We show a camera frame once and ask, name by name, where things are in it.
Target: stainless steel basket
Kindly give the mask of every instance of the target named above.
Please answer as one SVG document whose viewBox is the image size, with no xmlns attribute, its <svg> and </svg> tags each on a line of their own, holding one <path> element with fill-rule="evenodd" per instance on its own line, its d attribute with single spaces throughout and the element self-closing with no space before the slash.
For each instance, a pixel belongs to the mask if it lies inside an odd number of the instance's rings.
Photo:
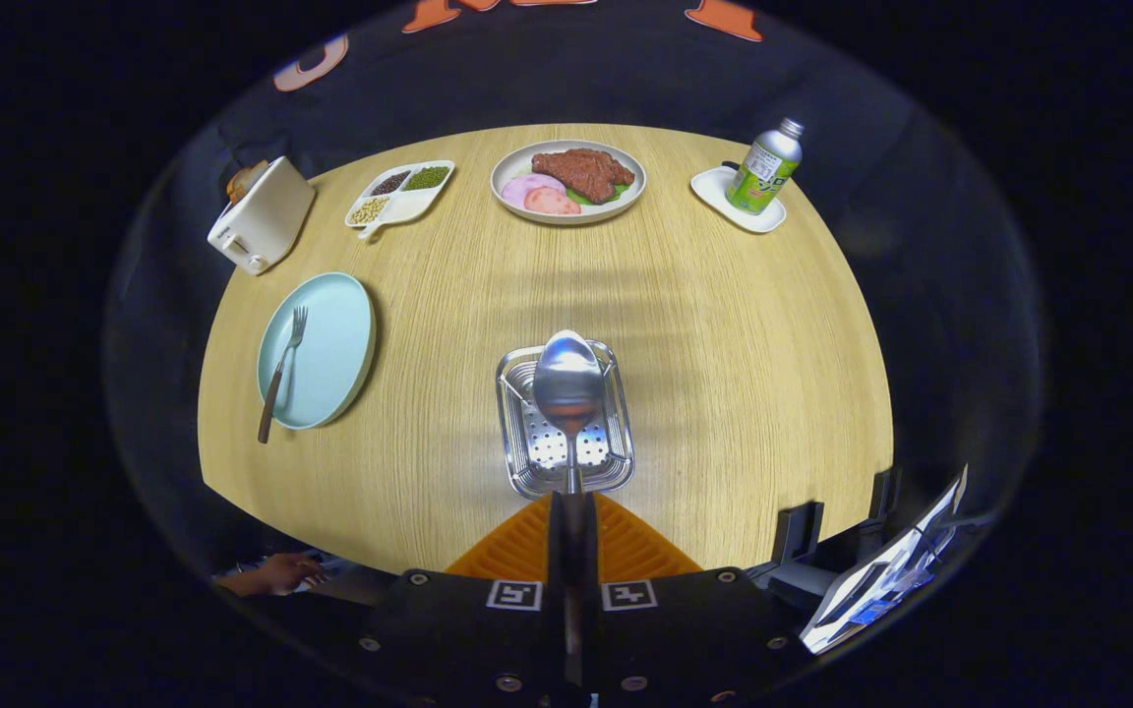
<svg viewBox="0 0 1133 708">
<path fill-rule="evenodd" d="M 577 437 L 577 459 L 585 492 L 611 492 L 632 478 L 632 430 L 623 400 L 620 362 L 611 348 L 588 340 L 606 378 L 602 412 Z M 566 470 L 566 438 L 548 425 L 531 394 L 536 361 L 545 348 L 526 347 L 505 355 L 495 368 L 495 400 L 501 416 L 504 462 L 510 485 L 527 498 L 562 489 Z"/>
</svg>

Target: human hand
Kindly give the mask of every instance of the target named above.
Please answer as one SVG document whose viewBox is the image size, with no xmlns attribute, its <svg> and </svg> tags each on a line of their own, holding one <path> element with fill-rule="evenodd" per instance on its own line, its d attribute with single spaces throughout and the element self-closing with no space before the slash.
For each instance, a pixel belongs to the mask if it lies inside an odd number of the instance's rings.
<svg viewBox="0 0 1133 708">
<path fill-rule="evenodd" d="M 289 595 L 300 582 L 317 586 L 324 582 L 318 561 L 301 553 L 274 553 L 259 569 L 221 578 L 221 586 L 239 597 L 249 595 Z"/>
</svg>

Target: fork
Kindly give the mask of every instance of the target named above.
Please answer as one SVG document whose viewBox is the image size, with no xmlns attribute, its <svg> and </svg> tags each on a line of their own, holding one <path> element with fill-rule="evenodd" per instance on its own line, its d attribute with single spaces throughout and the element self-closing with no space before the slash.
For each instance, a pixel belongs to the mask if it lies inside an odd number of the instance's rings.
<svg viewBox="0 0 1133 708">
<path fill-rule="evenodd" d="M 273 420 L 273 401 L 279 396 L 279 384 L 282 383 L 282 366 L 287 362 L 287 351 L 291 351 L 300 346 L 305 339 L 305 324 L 309 321 L 309 308 L 296 308 L 291 313 L 291 340 L 287 342 L 287 349 L 282 350 L 279 358 L 279 367 L 273 370 L 270 379 L 270 391 L 265 392 L 265 410 L 261 411 L 261 429 L 256 434 L 258 443 L 270 443 L 270 421 Z"/>
</svg>

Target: steak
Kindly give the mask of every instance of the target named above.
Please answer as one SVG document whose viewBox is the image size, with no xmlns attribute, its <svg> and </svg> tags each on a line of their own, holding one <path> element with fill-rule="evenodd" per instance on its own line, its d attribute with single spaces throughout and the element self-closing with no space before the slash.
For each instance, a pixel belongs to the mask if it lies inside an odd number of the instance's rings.
<svg viewBox="0 0 1133 708">
<path fill-rule="evenodd" d="M 612 184 L 632 184 L 632 180 L 636 179 L 632 170 L 621 165 L 620 161 L 615 160 L 615 156 L 611 155 L 611 153 L 604 153 L 600 150 L 589 150 L 588 147 L 571 147 L 566 153 L 568 155 L 590 155 L 597 157 L 602 164 L 611 170 Z"/>
<path fill-rule="evenodd" d="M 565 153 L 536 153 L 531 156 L 531 171 L 552 176 L 583 194 L 595 205 L 615 196 L 616 184 L 632 184 L 634 174 L 600 150 L 576 147 Z"/>
</svg>

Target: spoon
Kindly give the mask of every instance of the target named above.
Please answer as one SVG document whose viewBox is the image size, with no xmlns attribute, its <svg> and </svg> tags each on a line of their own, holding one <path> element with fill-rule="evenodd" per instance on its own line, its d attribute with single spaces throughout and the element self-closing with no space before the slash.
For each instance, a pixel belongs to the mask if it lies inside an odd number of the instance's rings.
<svg viewBox="0 0 1133 708">
<path fill-rule="evenodd" d="M 602 409 L 606 385 L 597 355 L 574 332 L 555 334 L 536 361 L 531 394 L 540 416 L 566 436 L 566 475 L 563 493 L 585 492 L 585 476 L 576 461 L 576 438 Z"/>
<path fill-rule="evenodd" d="M 597 417 L 606 385 L 597 355 L 574 332 L 555 334 L 531 379 L 531 395 L 540 416 L 566 436 L 566 475 L 563 481 L 563 623 L 565 623 L 566 681 L 583 685 L 585 476 L 576 461 L 576 438 Z"/>
</svg>

